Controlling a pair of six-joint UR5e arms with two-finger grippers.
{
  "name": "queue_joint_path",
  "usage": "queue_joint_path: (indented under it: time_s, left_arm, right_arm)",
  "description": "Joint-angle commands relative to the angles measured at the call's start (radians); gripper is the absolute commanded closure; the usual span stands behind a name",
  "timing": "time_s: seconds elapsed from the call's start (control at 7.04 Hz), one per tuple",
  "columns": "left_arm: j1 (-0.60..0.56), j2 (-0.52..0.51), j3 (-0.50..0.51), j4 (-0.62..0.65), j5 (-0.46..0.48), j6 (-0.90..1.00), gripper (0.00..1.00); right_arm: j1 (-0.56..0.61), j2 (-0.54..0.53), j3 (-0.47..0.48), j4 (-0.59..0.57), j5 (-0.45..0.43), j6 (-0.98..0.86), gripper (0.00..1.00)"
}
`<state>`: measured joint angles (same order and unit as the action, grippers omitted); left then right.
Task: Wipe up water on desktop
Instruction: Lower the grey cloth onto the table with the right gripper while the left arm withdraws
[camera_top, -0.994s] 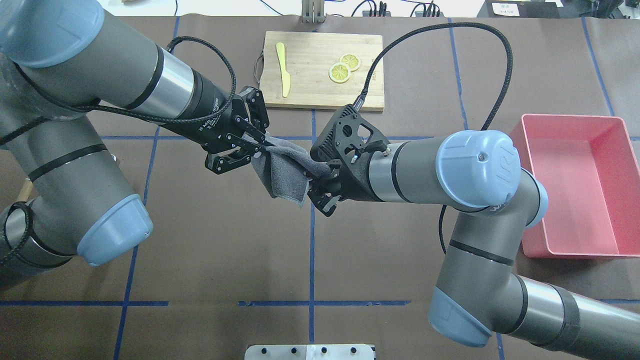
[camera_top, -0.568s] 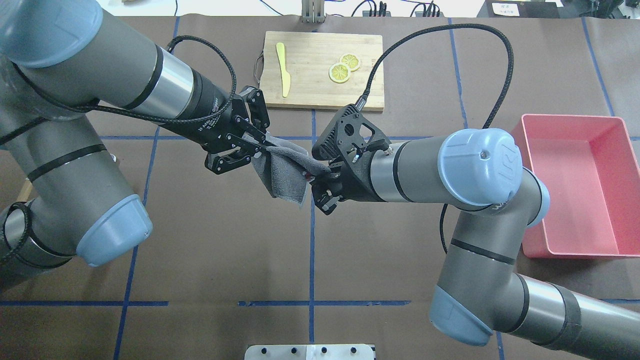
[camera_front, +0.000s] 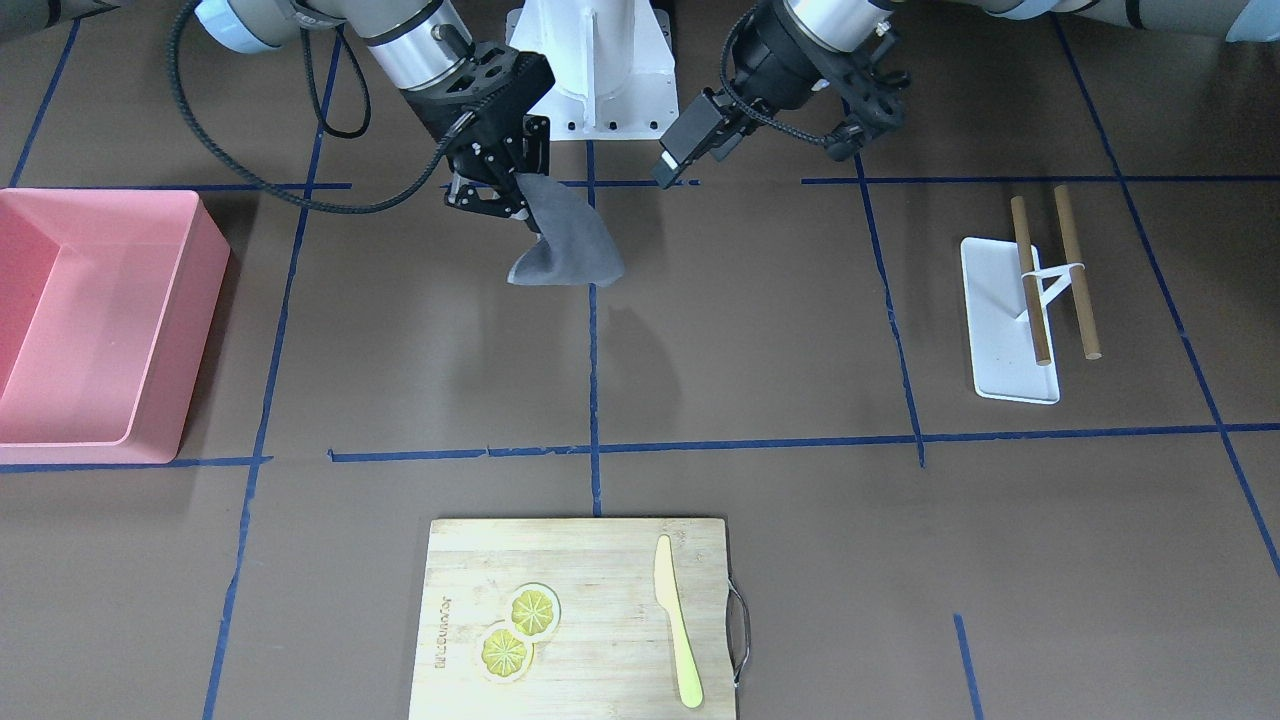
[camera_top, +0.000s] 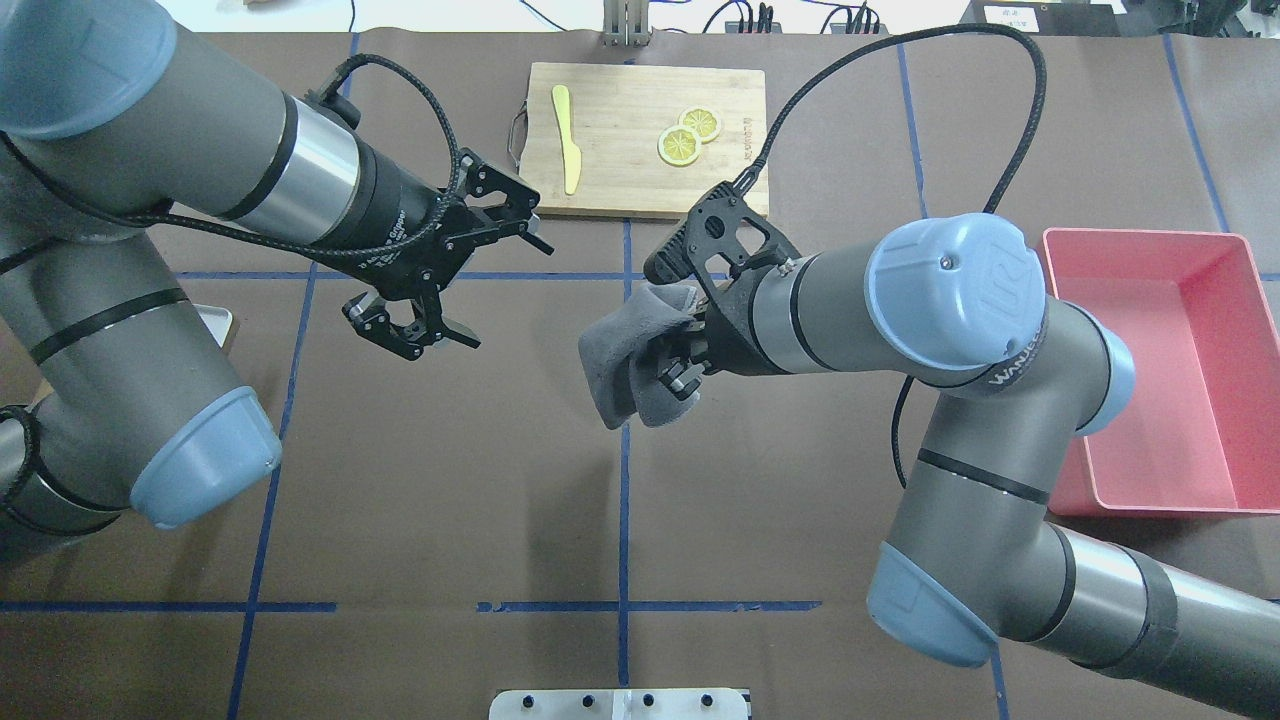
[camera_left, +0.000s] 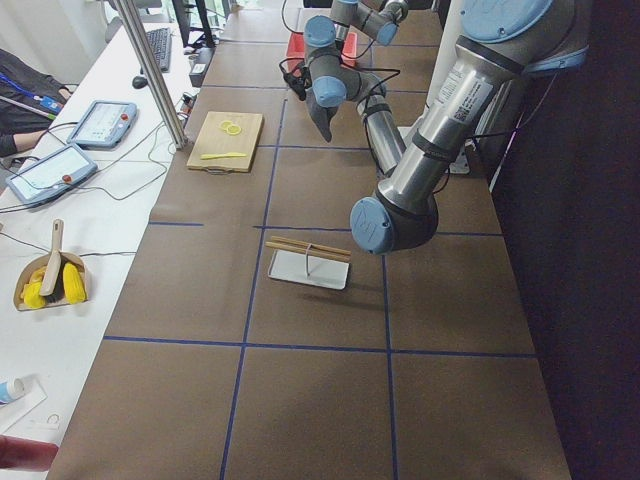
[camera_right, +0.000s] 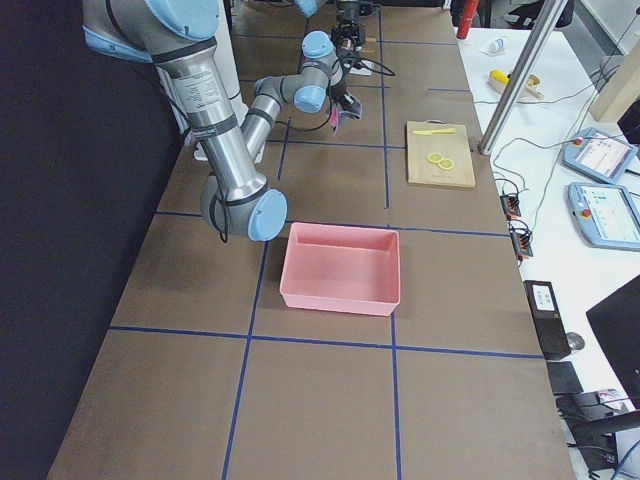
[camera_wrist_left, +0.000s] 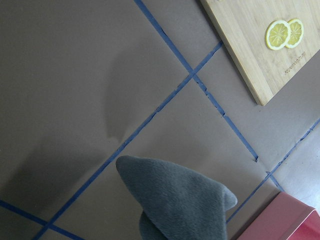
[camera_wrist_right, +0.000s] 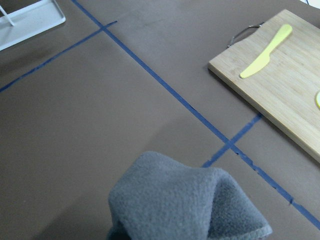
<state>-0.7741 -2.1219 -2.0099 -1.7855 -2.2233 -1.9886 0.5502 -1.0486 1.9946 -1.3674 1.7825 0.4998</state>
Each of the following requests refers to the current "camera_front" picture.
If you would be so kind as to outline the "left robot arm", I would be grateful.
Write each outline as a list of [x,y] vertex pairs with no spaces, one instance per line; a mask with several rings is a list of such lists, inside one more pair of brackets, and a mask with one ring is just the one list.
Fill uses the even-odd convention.
[[[721,92],[746,132],[768,126],[817,147],[837,161],[900,128],[905,72],[881,63],[900,36],[890,17],[901,1],[760,1],[730,31],[719,61]],[[1275,1],[975,1],[1001,20],[1083,15],[1128,27],[1221,38],[1230,44],[1277,41]],[[820,88],[835,90],[847,114],[832,131],[814,135],[778,119]]]

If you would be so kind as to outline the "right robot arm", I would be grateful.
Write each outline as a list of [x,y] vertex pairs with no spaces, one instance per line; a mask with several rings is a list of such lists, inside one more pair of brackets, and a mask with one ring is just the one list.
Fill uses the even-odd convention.
[[[192,20],[241,54],[271,53],[298,40],[307,77],[314,76],[315,33],[330,31],[337,46],[349,49],[346,32],[355,32],[435,141],[428,168],[406,190],[366,205],[321,202],[259,177],[207,133],[189,106],[180,41]],[[532,109],[553,87],[550,63],[539,53],[476,40],[449,1],[183,1],[164,53],[170,92],[188,129],[257,190],[311,211],[372,214],[408,200],[445,163],[447,205],[538,228],[532,191],[548,178],[550,131]]]

